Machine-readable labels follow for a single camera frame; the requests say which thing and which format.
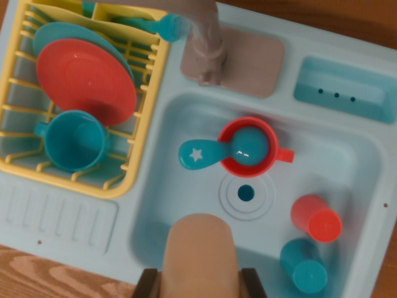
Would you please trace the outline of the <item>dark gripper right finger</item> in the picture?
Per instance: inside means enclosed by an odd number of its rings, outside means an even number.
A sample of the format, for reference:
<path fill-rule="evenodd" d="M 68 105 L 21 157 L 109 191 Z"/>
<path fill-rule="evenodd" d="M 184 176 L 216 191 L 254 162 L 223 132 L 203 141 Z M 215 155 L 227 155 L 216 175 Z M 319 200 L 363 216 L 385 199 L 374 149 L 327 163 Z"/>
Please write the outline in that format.
<path fill-rule="evenodd" d="M 243 297 L 267 298 L 267 294 L 265 293 L 264 287 L 259 279 L 259 275 L 254 268 L 243 268 L 241 270 L 241 275 L 247 292 Z"/>

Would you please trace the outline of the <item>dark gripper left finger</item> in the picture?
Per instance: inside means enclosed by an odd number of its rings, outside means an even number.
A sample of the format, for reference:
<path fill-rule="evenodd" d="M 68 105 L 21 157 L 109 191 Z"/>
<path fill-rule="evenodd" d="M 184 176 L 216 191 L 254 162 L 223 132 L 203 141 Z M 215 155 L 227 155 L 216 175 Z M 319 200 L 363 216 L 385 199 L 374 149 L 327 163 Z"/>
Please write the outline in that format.
<path fill-rule="evenodd" d="M 144 269 L 135 286 L 132 298 L 158 298 L 161 285 L 161 272 L 155 268 Z"/>

